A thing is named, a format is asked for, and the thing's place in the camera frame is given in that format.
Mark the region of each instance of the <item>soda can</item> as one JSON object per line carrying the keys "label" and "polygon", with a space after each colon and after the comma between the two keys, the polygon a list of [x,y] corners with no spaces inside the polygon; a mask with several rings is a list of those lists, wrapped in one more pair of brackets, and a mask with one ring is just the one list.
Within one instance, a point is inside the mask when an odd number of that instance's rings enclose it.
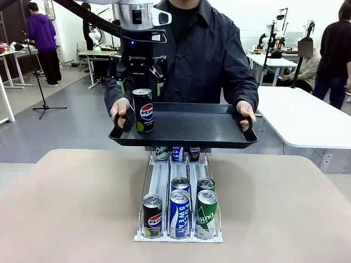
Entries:
{"label": "soda can", "polygon": [[159,237],[162,230],[162,197],[150,193],[143,198],[144,232],[149,238]]}
{"label": "soda can", "polygon": [[202,177],[197,181],[196,195],[198,195],[199,192],[202,190],[212,190],[213,192],[215,192],[216,191],[215,186],[216,186],[216,183],[212,178]]}
{"label": "soda can", "polygon": [[202,190],[197,195],[195,230],[198,238],[213,237],[217,203],[217,194],[211,190]]}
{"label": "soda can", "polygon": [[189,222],[189,194],[184,190],[174,190],[169,198],[169,213],[171,237],[181,239],[186,237]]}
{"label": "soda can", "polygon": [[184,148],[183,147],[173,147],[172,148],[172,161],[182,162],[184,159]]}
{"label": "soda can", "polygon": [[176,177],[171,181],[171,191],[180,189],[189,193],[189,180],[184,177]]}
{"label": "soda can", "polygon": [[189,155],[191,162],[198,162],[200,159],[200,147],[191,147]]}
{"label": "soda can", "polygon": [[168,147],[156,147],[156,159],[166,161],[168,158]]}
{"label": "soda can", "polygon": [[149,133],[154,129],[154,108],[150,89],[135,89],[132,91],[137,131]]}

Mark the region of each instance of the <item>purple hoodie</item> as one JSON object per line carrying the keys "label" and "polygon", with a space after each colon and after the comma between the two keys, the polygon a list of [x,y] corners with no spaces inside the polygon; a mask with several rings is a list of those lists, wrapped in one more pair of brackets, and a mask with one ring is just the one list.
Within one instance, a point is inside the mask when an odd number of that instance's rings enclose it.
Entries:
{"label": "purple hoodie", "polygon": [[35,41],[39,52],[56,50],[55,28],[50,18],[43,14],[32,14],[27,21],[27,37]]}

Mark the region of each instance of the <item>desk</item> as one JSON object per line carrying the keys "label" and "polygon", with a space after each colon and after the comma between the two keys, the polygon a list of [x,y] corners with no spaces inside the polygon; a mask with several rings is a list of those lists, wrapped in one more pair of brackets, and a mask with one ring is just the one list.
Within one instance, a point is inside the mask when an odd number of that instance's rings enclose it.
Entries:
{"label": "desk", "polygon": [[148,153],[55,150],[0,198],[0,262],[349,263],[351,204],[311,161],[209,158],[221,244],[133,241]]}
{"label": "desk", "polygon": [[[43,68],[42,68],[42,65],[40,64],[40,61],[39,61],[39,58],[38,58],[38,50],[37,49],[31,49],[31,53],[32,55],[35,55],[37,57],[37,60],[38,60],[38,63],[39,63],[39,66],[40,66],[40,69],[41,71],[43,71]],[[15,58],[15,62],[16,62],[16,67],[17,67],[17,71],[18,71],[18,75],[19,75],[19,78],[21,80],[21,84],[14,84],[14,85],[21,85],[21,86],[28,86],[28,87],[34,87],[34,85],[32,84],[26,84],[23,80],[23,75],[22,75],[22,70],[21,70],[21,67],[20,67],[20,64],[18,63],[18,58],[24,58],[26,56],[30,56],[30,53],[29,51],[17,51],[16,53],[13,53],[13,57]]]}
{"label": "desk", "polygon": [[11,74],[10,74],[10,71],[9,71],[9,67],[7,65],[7,62],[6,62],[6,56],[7,55],[10,55],[10,54],[15,54],[17,51],[7,51],[6,53],[2,53],[0,54],[0,60],[4,61],[4,66],[5,66],[5,71],[6,71],[6,75],[7,75],[7,79],[8,79],[8,82],[10,84],[10,86],[4,86],[5,88],[12,88],[12,89],[24,89],[23,86],[15,86],[12,82],[12,77],[11,77]]}
{"label": "desk", "polygon": [[259,87],[258,95],[258,111],[286,144],[326,149],[322,171],[332,158],[329,149],[351,149],[351,117],[346,113],[299,88]]}
{"label": "desk", "polygon": [[6,90],[5,90],[4,84],[2,82],[1,76],[0,76],[0,94],[1,94],[2,100],[5,104],[5,108],[6,108],[6,112],[7,112],[7,117],[5,119],[0,119],[0,124],[7,122],[7,121],[14,122],[15,117],[13,115],[9,99],[7,98]]}
{"label": "desk", "polygon": [[108,61],[109,56],[116,53],[117,53],[116,51],[93,51],[93,50],[79,52],[78,56],[86,56],[88,58],[90,79],[92,81],[92,85],[90,85],[88,89],[92,89],[97,85],[97,83],[94,83],[92,66],[90,65],[90,62],[91,61]]}
{"label": "desk", "polygon": [[[265,55],[247,54],[246,56],[250,59],[250,62],[252,63],[254,77],[256,81],[259,83],[259,85],[262,85],[262,80],[264,76],[262,73],[262,70],[263,70]],[[268,58],[267,66],[268,66],[268,69],[275,68],[275,70],[272,70],[274,73],[274,80],[273,80],[272,86],[276,86],[278,76],[284,72],[284,69],[288,67],[297,67],[297,64],[283,58],[281,59]]]}
{"label": "desk", "polygon": [[293,62],[298,62],[300,57],[297,54],[294,53],[283,53],[283,59],[293,61]]}

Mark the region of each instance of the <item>hand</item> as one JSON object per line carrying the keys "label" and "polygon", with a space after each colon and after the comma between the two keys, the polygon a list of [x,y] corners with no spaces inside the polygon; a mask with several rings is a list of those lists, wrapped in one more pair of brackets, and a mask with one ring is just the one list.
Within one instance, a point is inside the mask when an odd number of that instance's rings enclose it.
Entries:
{"label": "hand", "polygon": [[283,78],[281,79],[281,81],[288,81],[290,79],[290,77],[287,75],[283,75],[282,77]]}
{"label": "hand", "polygon": [[113,122],[115,122],[116,115],[118,114],[119,118],[117,123],[121,129],[123,129],[124,123],[126,122],[126,119],[122,118],[122,116],[126,115],[127,109],[129,109],[129,107],[129,100],[126,98],[120,98],[113,104],[111,108],[111,119]]}
{"label": "hand", "polygon": [[347,92],[351,93],[351,78],[347,79],[345,88]]}
{"label": "hand", "polygon": [[[253,113],[252,106],[247,101],[245,100],[239,101],[238,104],[236,105],[236,110],[244,117],[251,117],[252,121],[256,122],[256,117]],[[242,130],[246,132],[249,127],[248,121],[241,121],[240,124],[242,126]]]}

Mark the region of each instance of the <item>jacket collar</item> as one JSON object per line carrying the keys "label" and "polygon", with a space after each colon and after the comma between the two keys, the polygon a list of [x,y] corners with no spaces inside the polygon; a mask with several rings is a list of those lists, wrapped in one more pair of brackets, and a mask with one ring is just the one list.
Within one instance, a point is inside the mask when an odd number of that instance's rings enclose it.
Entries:
{"label": "jacket collar", "polygon": [[[168,1],[169,0],[162,0],[159,4],[156,5],[156,8],[169,12],[168,11]],[[211,22],[211,12],[212,7],[207,0],[200,0],[199,10],[197,11],[198,15],[203,18],[205,23],[209,26]]]}

